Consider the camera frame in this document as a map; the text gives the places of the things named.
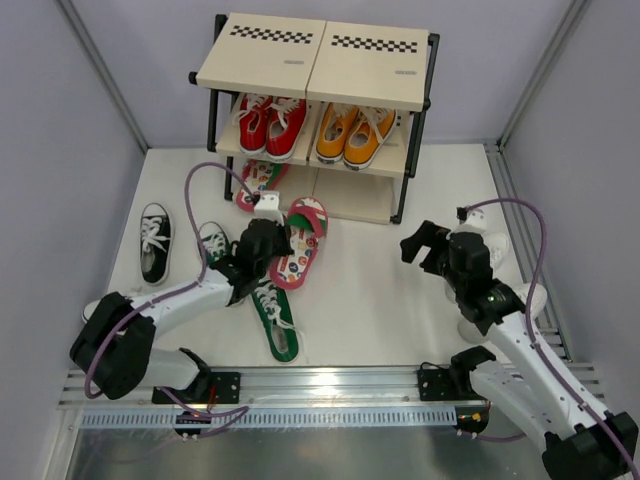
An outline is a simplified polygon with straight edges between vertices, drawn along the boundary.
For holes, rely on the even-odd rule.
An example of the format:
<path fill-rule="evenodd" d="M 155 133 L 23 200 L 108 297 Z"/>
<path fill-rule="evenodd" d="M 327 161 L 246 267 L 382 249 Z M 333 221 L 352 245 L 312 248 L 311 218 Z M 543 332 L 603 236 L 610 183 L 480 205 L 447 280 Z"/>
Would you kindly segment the pink flip-flop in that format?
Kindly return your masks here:
<path fill-rule="evenodd" d="M 289 165 L 286 163 L 249 159 L 243 167 L 242 178 L 251 193 L 248 194 L 240 187 L 235 197 L 236 205 L 241 210 L 251 213 L 254 210 L 252 197 L 265 190 L 276 191 L 279 182 L 285 177 L 288 170 Z"/>
<path fill-rule="evenodd" d="M 318 254 L 320 240 L 328 231 L 328 214 L 314 197 L 301 197 L 293 202 L 285 225 L 290 229 L 290 252 L 271 265 L 271 281 L 284 290 L 300 288 Z"/>

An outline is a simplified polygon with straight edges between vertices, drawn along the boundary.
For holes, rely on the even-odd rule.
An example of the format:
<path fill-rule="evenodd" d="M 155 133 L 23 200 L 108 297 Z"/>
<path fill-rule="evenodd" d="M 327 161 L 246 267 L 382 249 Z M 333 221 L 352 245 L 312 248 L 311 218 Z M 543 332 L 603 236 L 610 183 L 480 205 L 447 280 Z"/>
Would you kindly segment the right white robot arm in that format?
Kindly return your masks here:
<path fill-rule="evenodd" d="M 536 445 L 552 479 L 639 476 L 636 422 L 612 413 L 550 348 L 516 292 L 495 278 L 481 235 L 424 221 L 400 248 L 405 263 L 427 248 L 421 269 L 446 281 L 464 319 L 515 367 L 507 370 L 484 347 L 468 349 L 451 359 L 453 393 L 497 406 Z"/>

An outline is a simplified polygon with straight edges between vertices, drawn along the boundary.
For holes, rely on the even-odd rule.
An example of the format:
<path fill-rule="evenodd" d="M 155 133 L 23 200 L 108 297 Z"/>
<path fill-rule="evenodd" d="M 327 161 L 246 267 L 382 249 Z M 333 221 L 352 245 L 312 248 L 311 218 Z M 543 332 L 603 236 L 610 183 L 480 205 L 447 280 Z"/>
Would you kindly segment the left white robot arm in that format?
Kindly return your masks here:
<path fill-rule="evenodd" d="M 206 265 L 195 281 L 140 297 L 107 294 L 72 344 L 70 359 L 111 400 L 138 387 L 165 389 L 188 402 L 203 399 L 212 383 L 210 367 L 186 348 L 161 350 L 155 341 L 249 296 L 271 263 L 290 253 L 290 237 L 289 226 L 254 219 L 231 253 Z"/>

